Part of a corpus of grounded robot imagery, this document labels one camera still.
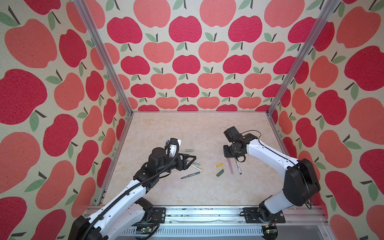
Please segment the pink pen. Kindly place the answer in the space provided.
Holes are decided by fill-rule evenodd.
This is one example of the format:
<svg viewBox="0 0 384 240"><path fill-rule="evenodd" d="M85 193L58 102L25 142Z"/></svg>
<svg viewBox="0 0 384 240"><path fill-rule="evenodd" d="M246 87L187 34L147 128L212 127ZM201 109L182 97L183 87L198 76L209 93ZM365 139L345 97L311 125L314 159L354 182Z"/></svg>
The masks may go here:
<svg viewBox="0 0 384 240"><path fill-rule="evenodd" d="M233 175L233 174L234 174L234 170L233 170L233 166L232 166L231 159L230 159L230 158L227 158L227 162L228 162L228 164L229 164L230 172L231 172L231 174Z"/></svg>

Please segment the dark green pen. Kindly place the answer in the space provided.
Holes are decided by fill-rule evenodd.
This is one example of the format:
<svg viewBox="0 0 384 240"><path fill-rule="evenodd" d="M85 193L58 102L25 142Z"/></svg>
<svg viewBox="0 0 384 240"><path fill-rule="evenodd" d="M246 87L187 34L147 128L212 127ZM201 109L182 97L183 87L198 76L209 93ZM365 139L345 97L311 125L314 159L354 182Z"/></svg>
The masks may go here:
<svg viewBox="0 0 384 240"><path fill-rule="evenodd" d="M194 177L194 176L199 175L200 173L201 173L201 172L192 173L192 174L186 175L186 176L184 176L184 177L181 177L181 179L191 178L191 177Z"/></svg>

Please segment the dark green pen cap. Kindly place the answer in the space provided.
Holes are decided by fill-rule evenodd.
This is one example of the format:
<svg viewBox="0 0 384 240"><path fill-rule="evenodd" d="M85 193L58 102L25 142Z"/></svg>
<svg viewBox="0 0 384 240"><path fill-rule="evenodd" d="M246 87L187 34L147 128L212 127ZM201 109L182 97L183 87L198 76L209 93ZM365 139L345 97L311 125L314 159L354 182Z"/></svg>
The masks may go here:
<svg viewBox="0 0 384 240"><path fill-rule="evenodd" d="M220 170L220 171L216 174L216 176L217 176L217 177L220 177L223 173L224 173L224 169Z"/></svg>

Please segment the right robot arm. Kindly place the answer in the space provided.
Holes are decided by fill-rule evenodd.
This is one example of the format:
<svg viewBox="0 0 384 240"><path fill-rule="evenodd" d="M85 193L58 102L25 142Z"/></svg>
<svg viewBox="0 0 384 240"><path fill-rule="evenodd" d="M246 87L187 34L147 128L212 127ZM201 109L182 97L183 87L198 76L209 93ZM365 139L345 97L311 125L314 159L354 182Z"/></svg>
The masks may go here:
<svg viewBox="0 0 384 240"><path fill-rule="evenodd" d="M246 141L245 138L231 145L224 145L225 158L246 157L251 155L275 169L282 177L284 184L275 195L259 204L257 216L263 223L270 223L277 213L292 206L301 207L312 202L321 190L314 165L307 159L298 160L265 145L259 139Z"/></svg>

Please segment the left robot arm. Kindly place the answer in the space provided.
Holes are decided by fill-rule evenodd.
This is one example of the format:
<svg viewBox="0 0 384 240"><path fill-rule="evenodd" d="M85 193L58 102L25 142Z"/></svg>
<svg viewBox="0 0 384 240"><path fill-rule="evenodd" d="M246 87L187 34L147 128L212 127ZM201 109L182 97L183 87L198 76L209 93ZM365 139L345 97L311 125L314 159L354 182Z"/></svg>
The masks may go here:
<svg viewBox="0 0 384 240"><path fill-rule="evenodd" d="M89 217L80 216L74 221L69 239L115 240L127 228L151 226L153 205L144 196L159 182L162 173L187 170L197 159L178 150L178 145L153 149L149 160L118 196Z"/></svg>

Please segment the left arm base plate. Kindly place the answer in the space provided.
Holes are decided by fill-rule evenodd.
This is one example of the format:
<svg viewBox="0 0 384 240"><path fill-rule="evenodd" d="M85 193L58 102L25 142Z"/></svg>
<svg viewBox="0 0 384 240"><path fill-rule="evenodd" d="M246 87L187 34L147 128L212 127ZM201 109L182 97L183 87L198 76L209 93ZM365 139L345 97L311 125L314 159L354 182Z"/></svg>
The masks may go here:
<svg viewBox="0 0 384 240"><path fill-rule="evenodd" d="M166 218L166 208L151 208L149 210L149 220L150 224L164 224Z"/></svg>

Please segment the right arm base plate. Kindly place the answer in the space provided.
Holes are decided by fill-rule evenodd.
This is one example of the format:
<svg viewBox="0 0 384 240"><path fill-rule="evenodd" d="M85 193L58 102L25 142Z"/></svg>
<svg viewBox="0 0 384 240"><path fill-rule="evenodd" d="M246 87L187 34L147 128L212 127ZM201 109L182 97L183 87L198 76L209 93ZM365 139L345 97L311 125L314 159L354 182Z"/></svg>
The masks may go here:
<svg viewBox="0 0 384 240"><path fill-rule="evenodd" d="M247 224L284 224L286 219L282 211L271 214L264 208L243 208L240 217L244 217Z"/></svg>

